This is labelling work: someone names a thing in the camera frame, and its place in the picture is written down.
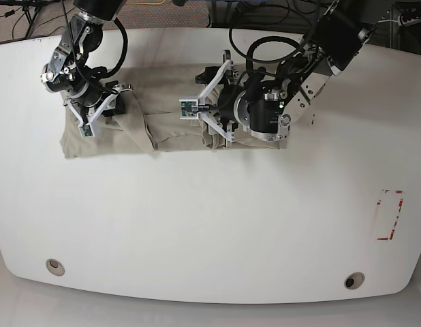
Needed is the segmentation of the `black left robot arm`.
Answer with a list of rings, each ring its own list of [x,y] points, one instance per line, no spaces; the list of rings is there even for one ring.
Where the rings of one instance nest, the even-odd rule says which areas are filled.
[[[196,76],[204,85],[199,95],[182,99],[180,118],[199,121],[209,134],[237,141],[241,128],[262,142],[286,140],[290,127],[304,114],[332,76],[339,75],[360,52],[393,1],[315,2],[310,29],[300,41],[266,36],[247,52],[234,43],[245,69],[234,68],[231,52],[223,64],[210,66]]]

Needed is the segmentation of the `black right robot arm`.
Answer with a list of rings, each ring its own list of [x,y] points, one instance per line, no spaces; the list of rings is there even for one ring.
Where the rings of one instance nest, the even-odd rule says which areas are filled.
[[[40,78],[47,91],[62,94],[65,106],[77,119],[81,137],[96,137],[99,117],[125,114],[121,94],[132,90],[131,85],[117,80],[102,82],[113,77],[126,58],[128,36],[117,18],[125,2],[74,1],[73,4],[79,12],[71,18],[64,14],[65,31]],[[89,54],[100,46],[106,22],[113,22],[121,33],[121,55],[112,69],[104,66],[91,68],[87,60]]]

